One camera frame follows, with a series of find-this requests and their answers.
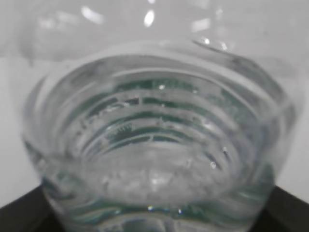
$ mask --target clear plastic bottle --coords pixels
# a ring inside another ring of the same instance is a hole
[[[64,227],[248,231],[301,109],[304,4],[16,1],[13,96]]]

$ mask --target water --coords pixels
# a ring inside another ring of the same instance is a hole
[[[267,121],[286,100],[267,73],[214,51],[202,65],[127,55],[68,69],[29,96],[24,138],[69,232],[249,229],[295,114]]]

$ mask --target transparent plastic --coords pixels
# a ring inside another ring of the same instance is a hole
[[[16,1],[13,97],[64,227],[248,231],[301,111],[306,4]]]

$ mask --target white background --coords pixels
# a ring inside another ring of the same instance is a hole
[[[309,89],[309,80],[304,84]],[[309,92],[306,95],[305,111],[278,185],[309,203]],[[6,66],[0,59],[0,208],[39,184],[22,146],[9,96]]]

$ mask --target black surface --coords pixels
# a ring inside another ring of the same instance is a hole
[[[37,188],[0,209],[0,232],[64,232]],[[250,232],[309,232],[309,205],[275,188]]]

